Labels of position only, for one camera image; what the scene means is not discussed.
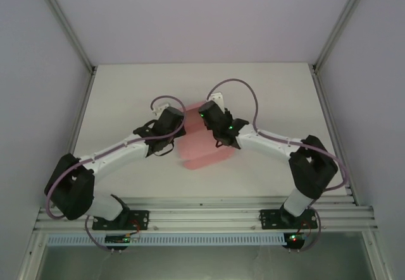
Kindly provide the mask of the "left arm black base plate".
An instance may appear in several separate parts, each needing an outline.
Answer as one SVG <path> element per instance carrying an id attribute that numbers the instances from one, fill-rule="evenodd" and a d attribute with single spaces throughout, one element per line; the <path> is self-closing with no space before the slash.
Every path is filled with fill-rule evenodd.
<path id="1" fill-rule="evenodd" d="M 95 231 L 143 231 L 148 229 L 148 225 L 148 210 L 128 210 L 122 211 L 112 221 L 96 217 L 92 229 Z"/>

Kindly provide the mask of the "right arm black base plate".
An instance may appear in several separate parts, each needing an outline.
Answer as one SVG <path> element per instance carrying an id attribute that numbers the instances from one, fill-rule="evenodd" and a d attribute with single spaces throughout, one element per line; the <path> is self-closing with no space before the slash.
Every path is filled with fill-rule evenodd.
<path id="1" fill-rule="evenodd" d="M 318 229 L 316 214 L 306 209 L 295 217 L 284 209 L 263 209 L 259 212 L 262 229 Z"/>

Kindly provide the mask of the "aluminium frame post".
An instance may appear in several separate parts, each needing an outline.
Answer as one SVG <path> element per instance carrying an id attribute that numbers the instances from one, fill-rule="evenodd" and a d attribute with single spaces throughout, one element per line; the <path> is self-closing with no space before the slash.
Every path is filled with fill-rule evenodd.
<path id="1" fill-rule="evenodd" d="M 88 70 L 89 73 L 93 73 L 95 66 L 92 64 L 90 58 L 85 52 L 85 49 L 80 43 L 79 38 L 77 37 L 72 25 L 69 22 L 68 17 L 65 15 L 58 0 L 44 0 L 44 1 L 47 4 L 51 13 L 53 14 L 58 25 L 60 26 L 62 32 L 68 39 L 70 45 L 73 47 L 73 50 L 77 54 L 78 58 L 81 60 L 82 64 L 85 66 L 85 68 Z"/>
<path id="2" fill-rule="evenodd" d="M 326 42 L 321 48 L 321 51 L 316 58 L 315 63 L 313 64 L 313 70 L 316 74 L 319 74 L 325 66 L 330 54 L 332 53 L 336 43 L 340 39 L 344 29 L 349 23 L 360 1 L 361 0 L 346 0 L 344 7 L 339 13 L 337 20 L 327 37 Z"/>

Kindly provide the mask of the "aluminium frame leg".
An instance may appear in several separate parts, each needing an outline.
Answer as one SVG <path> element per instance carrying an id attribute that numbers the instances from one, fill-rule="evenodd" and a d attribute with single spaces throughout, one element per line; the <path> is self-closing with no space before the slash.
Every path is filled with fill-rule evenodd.
<path id="1" fill-rule="evenodd" d="M 32 233 L 27 250 L 22 260 L 17 280 L 37 279 L 47 241 L 47 234 L 41 232 Z"/>
<path id="2" fill-rule="evenodd" d="M 375 280 L 392 280 L 379 232 L 367 230 L 362 236 Z"/>

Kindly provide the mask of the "aluminium table side rail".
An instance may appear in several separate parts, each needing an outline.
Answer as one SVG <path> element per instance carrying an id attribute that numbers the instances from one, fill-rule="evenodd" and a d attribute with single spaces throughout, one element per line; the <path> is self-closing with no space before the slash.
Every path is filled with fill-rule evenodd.
<path id="1" fill-rule="evenodd" d="M 87 85 L 85 88 L 85 92 L 79 102 L 79 107 L 78 107 L 78 111 L 77 111 L 77 115 L 75 117 L 75 120 L 73 122 L 73 128 L 72 128 L 72 133 L 70 135 L 69 141 L 68 141 L 68 148 L 67 151 L 68 153 L 75 155 L 75 149 L 77 146 L 77 142 L 78 142 L 78 137 L 80 134 L 80 129 L 82 127 L 82 122 L 84 119 L 84 115 L 85 115 L 85 111 L 87 109 L 87 105 L 88 105 L 88 101 L 89 101 L 89 97 L 90 94 L 92 92 L 92 87 L 94 84 L 94 80 L 96 77 L 96 73 L 97 73 L 97 66 L 93 67 L 92 72 L 89 76 L 89 79 L 87 81 Z"/>
<path id="2" fill-rule="evenodd" d="M 328 132 L 332 141 L 332 146 L 334 152 L 336 153 L 337 157 L 343 162 L 344 166 L 348 170 L 348 177 L 350 177 L 351 173 L 349 170 L 349 166 L 347 165 L 346 154 L 344 152 L 342 142 L 340 140 L 340 136 L 337 130 L 337 126 L 335 120 L 333 118 L 332 109 L 330 107 L 330 103 L 328 101 L 327 93 L 325 92 L 323 82 L 320 76 L 316 73 L 315 67 L 313 65 L 309 65 L 309 70 L 311 72 L 311 76 L 314 81 L 315 89 L 320 101 L 321 109 L 323 111 L 323 115 L 327 124 Z M 354 190 L 351 185 L 351 179 L 348 179 L 348 182 L 345 185 L 345 189 L 348 195 L 350 195 L 354 199 L 354 203 L 357 204 L 356 198 L 354 196 Z"/>

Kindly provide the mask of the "aluminium mounting rail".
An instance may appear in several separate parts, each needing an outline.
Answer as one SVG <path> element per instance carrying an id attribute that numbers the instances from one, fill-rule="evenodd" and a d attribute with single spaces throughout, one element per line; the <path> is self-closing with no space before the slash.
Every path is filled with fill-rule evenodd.
<path id="1" fill-rule="evenodd" d="M 125 198 L 131 209 L 149 211 L 148 230 L 159 232 L 252 232 L 261 230 L 261 209 L 277 209 L 283 197 Z M 370 206 L 352 196 L 323 196 L 314 208 L 327 232 L 375 231 Z"/>

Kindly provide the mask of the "pink paper box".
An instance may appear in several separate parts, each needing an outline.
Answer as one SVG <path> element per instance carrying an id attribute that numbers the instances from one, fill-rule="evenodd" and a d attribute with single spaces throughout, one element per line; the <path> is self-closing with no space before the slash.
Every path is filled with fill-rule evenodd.
<path id="1" fill-rule="evenodd" d="M 186 107 L 186 134 L 180 137 L 175 148 L 183 160 L 183 167 L 196 170 L 227 160 L 235 154 L 233 147 L 216 147 L 216 140 L 207 130 L 198 109 L 204 102 Z"/>

